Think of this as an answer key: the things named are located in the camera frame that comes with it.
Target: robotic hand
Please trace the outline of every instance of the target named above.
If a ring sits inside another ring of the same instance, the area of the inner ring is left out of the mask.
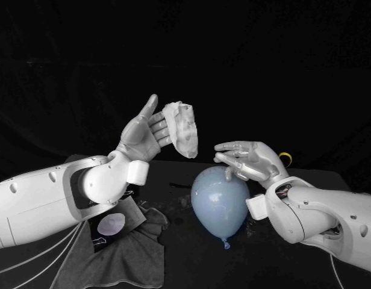
[[[267,189],[245,200],[255,220],[270,218],[280,236],[291,244],[323,249],[343,262],[371,271],[371,195],[321,190],[290,177],[274,151],[261,142],[233,141],[215,146],[215,162],[242,180]]]
[[[145,184],[148,161],[171,143],[163,114],[151,115],[156,106],[151,95],[107,157],[85,158],[0,182],[0,248],[72,227],[115,207],[128,184]],[[81,196],[95,204],[82,206]]]

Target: dark cloth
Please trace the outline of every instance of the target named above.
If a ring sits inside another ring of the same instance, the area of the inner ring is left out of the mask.
[[[169,220],[157,209],[140,209],[147,220],[98,253],[94,253],[89,224],[83,224],[52,289],[108,287],[119,282],[143,288],[163,286],[164,246],[157,238]]]

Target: yellow cable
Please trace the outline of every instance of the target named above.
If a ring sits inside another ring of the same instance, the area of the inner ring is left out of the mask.
[[[278,154],[278,157],[281,157],[283,155],[285,155],[288,157],[288,159],[290,159],[288,165],[285,166],[285,167],[288,167],[291,165],[291,155],[287,152],[281,152]]]

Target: black background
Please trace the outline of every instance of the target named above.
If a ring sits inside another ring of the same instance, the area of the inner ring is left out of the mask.
[[[0,181],[107,155],[150,94],[371,193],[371,1],[0,1]]]

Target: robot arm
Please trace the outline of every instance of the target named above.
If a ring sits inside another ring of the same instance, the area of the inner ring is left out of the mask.
[[[128,184],[144,185],[148,161],[171,143],[151,95],[127,124],[117,150],[0,182],[0,248],[33,242],[117,205]],[[76,197],[94,201],[79,206]]]
[[[228,144],[216,145],[215,149],[229,149]],[[265,157],[268,162],[262,163],[249,162],[248,154],[241,154],[244,157],[238,158],[235,152],[216,153],[215,158],[232,166],[235,172],[259,181],[267,189],[265,194],[246,200],[252,218],[261,220],[268,217],[277,233],[291,244],[314,246],[343,262],[371,271],[371,195],[320,190],[300,178],[290,177],[285,171],[281,172],[284,167],[274,153],[268,154],[274,156]],[[278,175],[284,178],[267,174],[265,163],[278,168]],[[251,170],[265,173],[268,178],[259,180],[258,176],[251,177]]]

